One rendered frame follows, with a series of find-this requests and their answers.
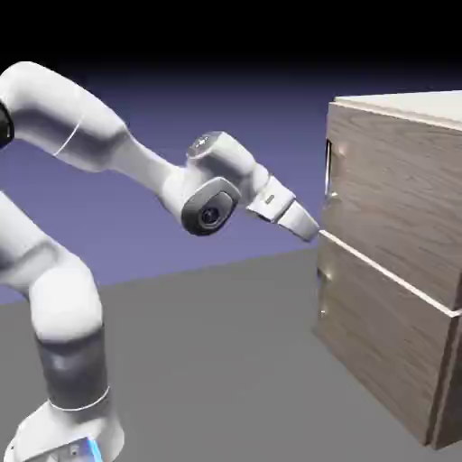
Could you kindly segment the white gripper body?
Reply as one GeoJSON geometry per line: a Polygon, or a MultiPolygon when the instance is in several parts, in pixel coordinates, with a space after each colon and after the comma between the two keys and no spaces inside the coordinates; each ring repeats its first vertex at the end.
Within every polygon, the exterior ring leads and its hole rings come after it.
{"type": "Polygon", "coordinates": [[[311,242],[319,233],[319,224],[297,200],[282,213],[277,225],[304,242],[311,242]]]}

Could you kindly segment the large wood cabinet door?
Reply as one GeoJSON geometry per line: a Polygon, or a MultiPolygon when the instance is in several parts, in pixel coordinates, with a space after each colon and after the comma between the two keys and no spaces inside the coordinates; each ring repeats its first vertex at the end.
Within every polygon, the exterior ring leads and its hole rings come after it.
{"type": "Polygon", "coordinates": [[[340,156],[324,227],[450,310],[462,310],[462,122],[337,100],[340,156]]]}

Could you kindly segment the light wood cabinet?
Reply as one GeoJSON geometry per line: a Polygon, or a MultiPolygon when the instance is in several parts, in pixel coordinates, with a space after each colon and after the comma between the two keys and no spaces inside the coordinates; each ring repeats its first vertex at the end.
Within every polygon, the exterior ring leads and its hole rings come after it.
{"type": "Polygon", "coordinates": [[[328,108],[315,334],[423,445],[462,441],[462,90],[328,108]]]}

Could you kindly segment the small wood cabinet door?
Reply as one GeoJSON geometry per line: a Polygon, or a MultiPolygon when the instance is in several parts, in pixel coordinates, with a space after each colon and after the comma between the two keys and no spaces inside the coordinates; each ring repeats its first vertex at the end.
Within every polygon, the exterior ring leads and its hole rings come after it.
{"type": "Polygon", "coordinates": [[[317,269],[330,273],[328,314],[315,332],[422,444],[436,423],[456,317],[326,237],[317,269]]]}

